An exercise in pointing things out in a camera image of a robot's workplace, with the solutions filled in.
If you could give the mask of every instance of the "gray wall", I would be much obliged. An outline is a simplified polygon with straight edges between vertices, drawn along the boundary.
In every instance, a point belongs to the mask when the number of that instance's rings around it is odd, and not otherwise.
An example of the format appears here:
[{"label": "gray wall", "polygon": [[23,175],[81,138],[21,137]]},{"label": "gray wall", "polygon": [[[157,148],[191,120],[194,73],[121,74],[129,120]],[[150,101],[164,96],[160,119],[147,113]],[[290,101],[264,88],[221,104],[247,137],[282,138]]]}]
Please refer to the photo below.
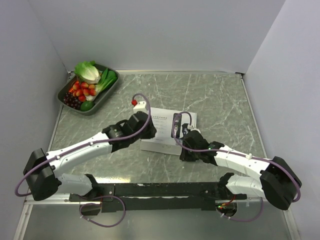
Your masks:
[{"label": "gray wall", "polygon": [[67,73],[27,1],[0,2],[0,33],[0,232],[11,240],[24,202],[15,185],[30,153],[48,147]]},{"label": "gray wall", "polygon": [[68,70],[245,73],[285,0],[29,0]]},{"label": "gray wall", "polygon": [[302,180],[292,209],[302,239],[320,239],[320,2],[287,0],[244,81],[269,157]]}]

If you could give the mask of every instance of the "green lime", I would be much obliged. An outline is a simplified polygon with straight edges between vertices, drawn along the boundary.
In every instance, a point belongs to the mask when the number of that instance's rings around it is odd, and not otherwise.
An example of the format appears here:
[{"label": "green lime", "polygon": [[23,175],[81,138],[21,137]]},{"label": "green lime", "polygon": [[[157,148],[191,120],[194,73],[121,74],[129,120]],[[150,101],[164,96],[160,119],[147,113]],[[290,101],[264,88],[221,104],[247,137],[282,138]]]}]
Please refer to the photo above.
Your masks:
[{"label": "green lime", "polygon": [[81,104],[80,106],[80,110],[82,112],[86,112],[89,111],[90,109],[92,109],[94,107],[94,102],[93,101],[85,101]]}]

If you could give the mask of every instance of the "white box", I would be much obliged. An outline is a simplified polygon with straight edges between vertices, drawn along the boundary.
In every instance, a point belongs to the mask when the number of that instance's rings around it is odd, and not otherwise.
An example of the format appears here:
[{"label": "white box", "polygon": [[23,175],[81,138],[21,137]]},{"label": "white box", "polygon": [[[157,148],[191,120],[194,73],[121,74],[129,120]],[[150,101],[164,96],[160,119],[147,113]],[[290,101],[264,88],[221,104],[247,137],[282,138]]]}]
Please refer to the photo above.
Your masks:
[{"label": "white box", "polygon": [[[172,124],[174,116],[181,111],[168,110],[151,107],[151,117],[154,127],[156,128],[155,137],[152,139],[142,139],[140,141],[140,149],[145,151],[158,152],[163,154],[180,155],[181,146],[179,146],[172,136]],[[190,112],[192,116],[192,126],[196,127],[197,114]],[[189,124],[190,119],[187,114],[183,114],[182,118],[176,122],[176,136],[183,137],[183,124]]]}]

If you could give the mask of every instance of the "red strawberry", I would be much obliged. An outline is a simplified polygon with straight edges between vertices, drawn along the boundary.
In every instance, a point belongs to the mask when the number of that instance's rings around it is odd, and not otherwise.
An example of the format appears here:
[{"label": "red strawberry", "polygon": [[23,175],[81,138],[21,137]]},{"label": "red strawberry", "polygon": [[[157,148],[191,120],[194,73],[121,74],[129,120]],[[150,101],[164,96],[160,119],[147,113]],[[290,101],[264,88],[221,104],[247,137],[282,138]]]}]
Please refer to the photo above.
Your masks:
[{"label": "red strawberry", "polygon": [[83,89],[83,94],[84,94],[85,96],[89,96],[89,95],[90,95],[89,89]]},{"label": "red strawberry", "polygon": [[81,87],[82,89],[87,89],[87,88],[89,87],[89,84],[86,83],[85,81],[83,81],[83,82],[80,84],[80,87]]},{"label": "red strawberry", "polygon": [[94,89],[90,89],[90,90],[89,90],[89,94],[90,94],[91,96],[95,96],[95,95],[97,95],[97,91],[94,90]]},{"label": "red strawberry", "polygon": [[85,102],[87,100],[84,95],[80,96],[78,99],[80,102]]},{"label": "red strawberry", "polygon": [[73,89],[74,89],[74,90],[80,89],[79,83],[75,83],[75,84],[73,85]]},{"label": "red strawberry", "polygon": [[77,96],[77,97],[80,97],[80,96],[82,96],[84,94],[84,91],[82,90],[82,89],[78,89],[76,92],[75,92],[75,95]]}]

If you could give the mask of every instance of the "zip tie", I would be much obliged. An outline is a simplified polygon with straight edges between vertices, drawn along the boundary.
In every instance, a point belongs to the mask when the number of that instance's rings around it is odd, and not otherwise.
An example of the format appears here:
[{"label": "zip tie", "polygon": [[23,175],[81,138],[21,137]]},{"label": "zip tie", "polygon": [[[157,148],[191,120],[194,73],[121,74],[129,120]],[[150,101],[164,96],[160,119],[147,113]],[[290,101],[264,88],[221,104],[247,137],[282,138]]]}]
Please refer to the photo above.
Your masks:
[{"label": "zip tie", "polygon": [[228,152],[226,153],[226,157],[225,157],[225,158],[228,158],[229,153],[232,152],[232,151],[233,151],[233,149],[232,149],[232,148],[229,148],[229,149],[228,149]]},{"label": "zip tie", "polygon": [[246,154],[245,157],[246,157],[248,160],[252,159],[252,153]]}]

